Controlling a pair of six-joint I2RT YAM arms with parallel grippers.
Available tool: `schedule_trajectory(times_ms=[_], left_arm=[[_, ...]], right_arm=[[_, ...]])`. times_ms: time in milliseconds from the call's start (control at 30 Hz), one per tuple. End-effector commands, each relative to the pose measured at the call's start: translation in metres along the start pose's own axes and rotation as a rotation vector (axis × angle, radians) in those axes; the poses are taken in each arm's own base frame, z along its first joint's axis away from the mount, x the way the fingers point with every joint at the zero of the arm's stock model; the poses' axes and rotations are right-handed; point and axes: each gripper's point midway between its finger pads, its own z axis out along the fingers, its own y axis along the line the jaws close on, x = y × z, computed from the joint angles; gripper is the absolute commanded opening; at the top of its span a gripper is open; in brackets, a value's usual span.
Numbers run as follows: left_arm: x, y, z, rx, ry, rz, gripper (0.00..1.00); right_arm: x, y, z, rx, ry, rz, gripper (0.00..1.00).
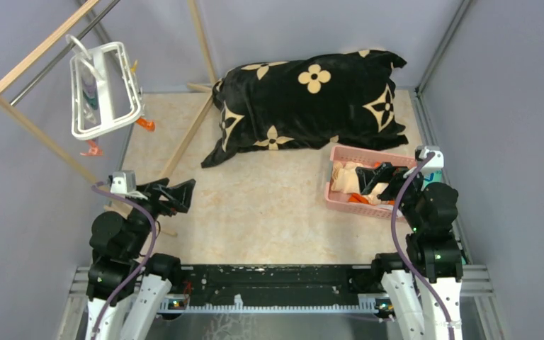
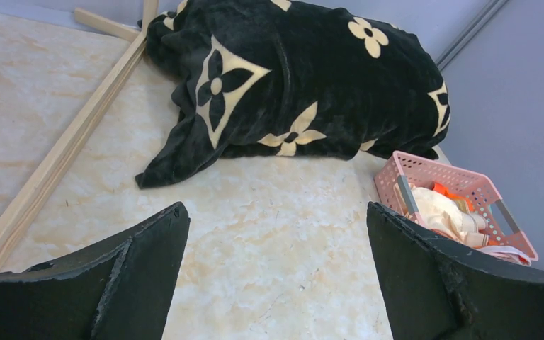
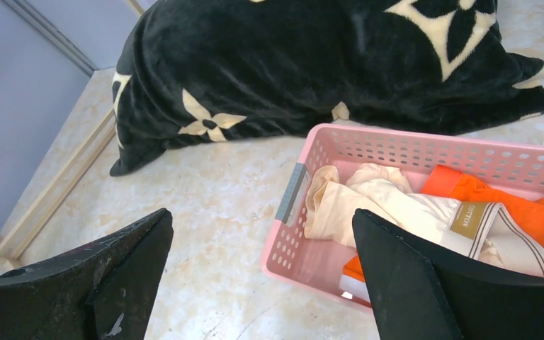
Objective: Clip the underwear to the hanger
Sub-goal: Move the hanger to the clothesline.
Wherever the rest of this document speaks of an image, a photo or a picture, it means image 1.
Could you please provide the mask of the white clip hanger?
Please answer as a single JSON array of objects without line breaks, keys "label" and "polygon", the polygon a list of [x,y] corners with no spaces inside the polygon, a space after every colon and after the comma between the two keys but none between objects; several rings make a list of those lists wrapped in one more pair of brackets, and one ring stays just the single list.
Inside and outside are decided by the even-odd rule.
[{"label": "white clip hanger", "polygon": [[[136,123],[145,116],[145,103],[137,75],[130,66],[125,45],[120,41],[86,48],[73,35],[65,36],[74,55],[69,61],[72,93],[72,135],[82,141]],[[106,57],[113,56],[119,63],[121,81],[129,108],[123,115],[116,113],[113,96],[113,75]]]}]

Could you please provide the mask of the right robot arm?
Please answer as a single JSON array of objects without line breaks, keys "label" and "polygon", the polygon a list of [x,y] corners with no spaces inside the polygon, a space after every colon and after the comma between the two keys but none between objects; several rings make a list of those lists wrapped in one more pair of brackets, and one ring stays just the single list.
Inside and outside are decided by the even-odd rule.
[{"label": "right robot arm", "polygon": [[461,339],[463,256],[453,232],[458,192],[445,183],[426,184],[422,172],[427,164],[356,169],[361,194],[390,204],[393,242],[399,243],[399,215],[411,233],[405,250],[377,254],[368,272],[350,279],[350,287],[357,293],[386,292],[391,305],[378,316],[396,318],[406,339]]}]

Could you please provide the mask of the cream boxer underwear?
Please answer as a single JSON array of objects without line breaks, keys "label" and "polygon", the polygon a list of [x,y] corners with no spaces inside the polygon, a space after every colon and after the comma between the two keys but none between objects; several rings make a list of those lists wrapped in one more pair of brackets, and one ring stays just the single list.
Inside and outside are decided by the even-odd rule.
[{"label": "cream boxer underwear", "polygon": [[352,203],[394,205],[394,200],[381,200],[378,198],[378,196],[388,187],[387,183],[378,183],[369,195],[361,195],[359,193],[358,179],[355,172],[355,168],[358,166],[362,166],[362,164],[352,161],[346,163],[334,161],[331,173],[331,190],[350,194],[348,201]]}]

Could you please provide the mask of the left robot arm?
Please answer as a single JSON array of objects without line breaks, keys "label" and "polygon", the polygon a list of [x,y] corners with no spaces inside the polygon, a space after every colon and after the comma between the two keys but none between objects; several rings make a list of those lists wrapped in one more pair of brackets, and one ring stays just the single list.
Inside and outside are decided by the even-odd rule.
[{"label": "left robot arm", "polygon": [[132,210],[105,211],[92,223],[87,339],[145,339],[166,295],[182,288],[181,260],[154,250],[157,219],[187,213],[195,186],[193,179],[170,186],[168,178],[138,185],[131,171],[92,185]]}]

